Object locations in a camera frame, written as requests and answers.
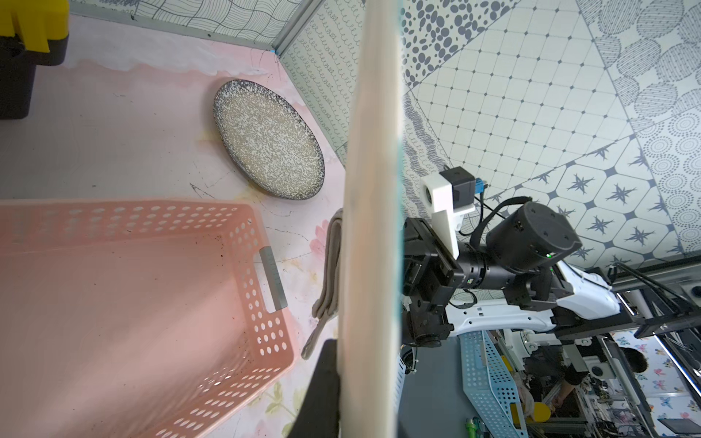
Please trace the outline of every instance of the black wire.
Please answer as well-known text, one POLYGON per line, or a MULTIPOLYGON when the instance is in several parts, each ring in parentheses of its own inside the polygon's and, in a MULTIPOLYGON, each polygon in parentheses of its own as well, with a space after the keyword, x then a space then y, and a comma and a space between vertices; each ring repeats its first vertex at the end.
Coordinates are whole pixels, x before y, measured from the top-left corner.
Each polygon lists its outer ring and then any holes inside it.
MULTIPOLYGON (((626 266, 623 263, 620 263, 619 261, 615 262, 613 265, 628 272, 630 275, 632 275, 633 277, 635 277, 638 280, 640 280, 641 282, 643 282, 650 289, 661 289, 663 291, 669 292, 671 295, 674 295, 676 298, 679 298, 682 301, 684 301, 684 303, 688 304, 691 309, 694 308, 694 304, 691 303, 685 296, 677 294, 675 291, 671 290, 669 287, 667 287, 663 284, 660 284, 659 282, 656 282, 652 278, 649 278, 648 276, 640 273, 637 269, 629 268, 628 266, 626 266)), ((683 309, 681 308, 681 306, 678 303, 675 303, 669 299, 666 299, 666 297, 663 294, 660 295, 660 298, 663 301, 665 301, 667 303, 667 305, 669 305, 669 303, 672 303, 672 305, 674 307, 676 307, 680 311, 683 311, 683 309)))
POLYGON ((470 246, 475 249, 479 248, 479 242, 482 239, 482 233, 484 232, 484 229, 486 228, 489 221, 491 221, 491 219, 497 214, 499 210, 509 205, 525 204, 531 202, 532 200, 533 198, 531 198, 530 196, 515 196, 514 198, 509 198, 501 202, 499 205, 496 206, 496 210, 492 210, 492 212, 484 218, 484 221, 480 222, 475 227, 475 230, 470 236, 470 246))
POLYGON ((464 289, 463 289, 463 291, 465 291, 465 292, 469 293, 470 295, 472 295, 472 299, 474 300, 472 303, 453 304, 452 301, 448 300, 448 304, 450 304, 450 305, 453 306, 454 308, 460 309, 460 310, 469 309, 470 307, 472 307, 472 306, 474 306, 475 304, 477 304, 477 296, 475 296, 475 294, 473 294, 472 292, 470 292, 470 291, 468 291, 468 290, 464 290, 464 289))
MULTIPOLYGON (((482 204, 482 205, 485 206, 488 210, 491 210, 492 212, 494 211, 494 208, 489 207, 488 205, 485 205, 485 204, 482 204)), ((497 212, 496 215, 499 216, 501 219, 506 219, 506 216, 502 215, 500 212, 497 212)))
POLYGON ((484 219, 484 189, 479 192, 479 206, 481 207, 479 209, 479 221, 482 222, 484 219))
MULTIPOLYGON (((481 191, 481 192, 479 192, 479 201, 478 201, 478 202, 479 202, 479 206, 480 206, 480 209, 479 209, 479 222, 482 222, 482 221, 484 220, 484 208, 487 207, 487 208, 488 208, 489 210, 491 210, 491 211, 494 211, 494 208, 489 207, 488 205, 484 204, 484 190, 481 191)), ((504 216, 503 216, 501 213, 499 213, 499 212, 497 212, 496 215, 499 216, 501 219, 506 219, 506 217, 504 217, 504 216)), ((472 235, 472 232, 473 232, 473 231, 471 231, 471 232, 465 234, 465 233, 463 233, 462 230, 458 230, 458 234, 461 235, 461 236, 463 236, 463 237, 469 238, 469 237, 472 235)))

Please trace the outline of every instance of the butterfly pattern wall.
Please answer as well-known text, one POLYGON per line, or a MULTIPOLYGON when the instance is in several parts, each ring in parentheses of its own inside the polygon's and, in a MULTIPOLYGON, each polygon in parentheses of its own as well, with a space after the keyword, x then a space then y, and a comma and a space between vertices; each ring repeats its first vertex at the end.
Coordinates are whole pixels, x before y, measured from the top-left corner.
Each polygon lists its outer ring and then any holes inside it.
MULTIPOLYGON (((635 348, 643 353, 648 361, 648 369, 636 374, 636 379, 652 408, 655 430, 661 436, 675 436, 659 422, 660 418, 689 418, 701 424, 701 409, 686 390, 674 363, 669 358, 662 344, 654 337, 637 339, 634 331, 619 331, 613 339, 619 347, 635 348)), ((620 383, 611 381, 609 388, 622 392, 620 383)), ((616 408, 623 408, 624 402, 614 402, 616 408)))

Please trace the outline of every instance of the patterned wall panel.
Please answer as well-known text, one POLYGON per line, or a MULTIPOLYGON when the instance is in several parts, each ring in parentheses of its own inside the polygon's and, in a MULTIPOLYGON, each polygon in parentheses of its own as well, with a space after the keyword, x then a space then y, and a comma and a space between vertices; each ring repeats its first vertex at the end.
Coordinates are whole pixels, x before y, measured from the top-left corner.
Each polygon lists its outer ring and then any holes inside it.
POLYGON ((449 164, 448 155, 438 142, 426 115, 414 99, 414 95, 404 95, 404 187, 402 205, 404 215, 428 217, 423 203, 418 197, 421 178, 441 172, 449 164))
POLYGON ((639 133, 685 252, 701 250, 701 107, 639 133))
POLYGON ((281 58, 342 163, 364 16, 361 0, 326 0, 281 58))
POLYGON ((701 104, 701 6, 579 0, 635 130, 701 104))
POLYGON ((215 34, 271 44, 300 0, 71 0, 215 34))
POLYGON ((407 85, 417 86, 516 3, 515 0, 405 1, 401 28, 407 85))

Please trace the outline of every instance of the yellow object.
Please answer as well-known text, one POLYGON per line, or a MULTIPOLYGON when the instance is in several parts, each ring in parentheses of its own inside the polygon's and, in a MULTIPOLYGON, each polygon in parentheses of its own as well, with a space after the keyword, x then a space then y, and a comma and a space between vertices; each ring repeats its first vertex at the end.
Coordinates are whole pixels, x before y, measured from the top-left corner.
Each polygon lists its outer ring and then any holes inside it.
POLYGON ((536 408, 533 411, 533 420, 536 423, 542 423, 550 419, 550 408, 545 403, 536 402, 536 408))
POLYGON ((68 36, 68 0, 0 0, 0 36, 18 35, 27 50, 48 53, 68 36))
POLYGON ((509 370, 510 373, 514 372, 514 369, 511 367, 511 364, 509 363, 508 359, 506 359, 506 356, 502 355, 501 359, 504 361, 504 365, 506 365, 506 369, 509 370))
MULTIPOLYGON (((519 422, 519 412, 516 408, 515 403, 511 403, 511 419, 514 424, 520 424, 519 422)), ((547 407, 545 403, 536 402, 533 414, 526 417, 526 423, 543 423, 550 419, 550 408, 547 407)))

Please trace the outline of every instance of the gray cloth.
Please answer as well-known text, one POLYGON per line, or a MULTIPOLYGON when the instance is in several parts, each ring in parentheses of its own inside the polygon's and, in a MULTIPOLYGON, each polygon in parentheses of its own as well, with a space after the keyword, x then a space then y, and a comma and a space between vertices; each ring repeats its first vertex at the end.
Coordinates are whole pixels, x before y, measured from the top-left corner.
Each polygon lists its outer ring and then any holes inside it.
POLYGON ((339 258, 341 256, 341 222, 343 209, 334 214, 326 231, 326 255, 324 260, 324 282, 321 296, 311 308, 311 315, 319 319, 314 331, 302 348, 302 358, 307 360, 316 346, 316 341, 327 322, 339 311, 339 258))

